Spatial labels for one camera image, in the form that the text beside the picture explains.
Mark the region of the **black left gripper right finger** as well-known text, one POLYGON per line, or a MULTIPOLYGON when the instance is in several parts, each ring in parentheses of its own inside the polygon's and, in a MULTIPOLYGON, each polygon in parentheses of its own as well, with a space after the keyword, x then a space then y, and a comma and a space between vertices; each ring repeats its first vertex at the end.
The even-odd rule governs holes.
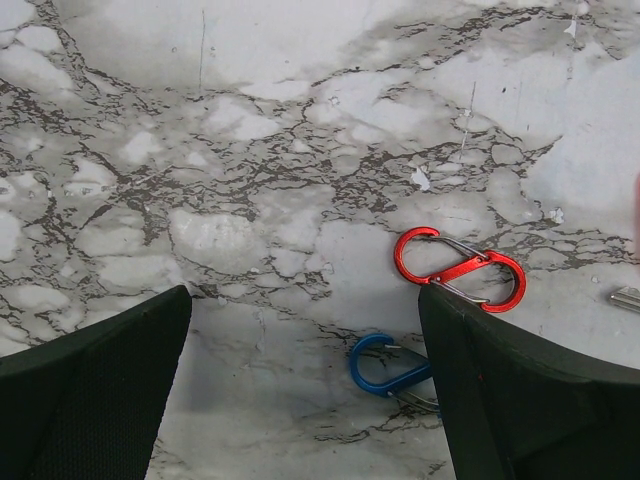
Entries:
POLYGON ((435 285, 418 310, 459 479, 636 479, 639 372, 435 285))

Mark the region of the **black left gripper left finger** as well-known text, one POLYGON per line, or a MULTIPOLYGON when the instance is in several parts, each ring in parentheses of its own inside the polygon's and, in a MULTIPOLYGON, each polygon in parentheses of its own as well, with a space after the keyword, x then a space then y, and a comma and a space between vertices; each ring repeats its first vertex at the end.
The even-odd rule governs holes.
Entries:
POLYGON ((144 478, 191 313, 177 286, 3 357, 2 478, 144 478))

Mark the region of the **blue S carabiner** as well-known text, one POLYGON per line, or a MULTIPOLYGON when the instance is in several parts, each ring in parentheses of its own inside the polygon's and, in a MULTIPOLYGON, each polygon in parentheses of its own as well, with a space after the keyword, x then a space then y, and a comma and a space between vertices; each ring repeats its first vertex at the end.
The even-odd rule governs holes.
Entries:
POLYGON ((398 344, 390 335, 361 337, 351 349, 348 367, 353 382, 368 394, 396 400, 421 413, 440 414, 435 394, 425 396, 419 388, 432 379, 429 359, 398 344))

